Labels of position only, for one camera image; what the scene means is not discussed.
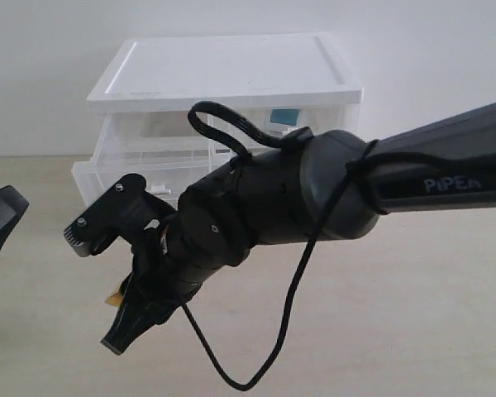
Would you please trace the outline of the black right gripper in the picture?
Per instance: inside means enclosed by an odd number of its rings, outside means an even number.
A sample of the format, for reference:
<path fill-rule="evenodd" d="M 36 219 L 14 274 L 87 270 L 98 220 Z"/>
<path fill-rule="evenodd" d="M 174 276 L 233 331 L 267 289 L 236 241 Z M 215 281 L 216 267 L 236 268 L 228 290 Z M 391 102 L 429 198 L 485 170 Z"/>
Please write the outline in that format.
<path fill-rule="evenodd" d="M 216 225 L 148 227 L 131 244 L 124 300 L 101 343 L 116 355 L 155 325 L 166 323 L 223 267 L 223 232 Z"/>

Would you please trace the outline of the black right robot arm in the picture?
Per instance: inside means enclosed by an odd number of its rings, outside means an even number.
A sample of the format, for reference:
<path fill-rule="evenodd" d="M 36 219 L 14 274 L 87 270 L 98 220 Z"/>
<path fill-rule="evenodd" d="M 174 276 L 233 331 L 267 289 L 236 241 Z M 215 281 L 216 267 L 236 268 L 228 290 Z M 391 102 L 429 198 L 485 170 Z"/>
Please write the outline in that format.
<path fill-rule="evenodd" d="M 130 274 L 103 345 L 122 354 L 185 307 L 221 268 L 261 245 L 354 240 L 395 212 L 496 208 L 496 103 L 383 140 L 307 128 L 274 139 L 217 103 L 189 121 L 236 156 L 176 206 L 126 175 L 106 194 L 107 229 L 131 245 Z"/>

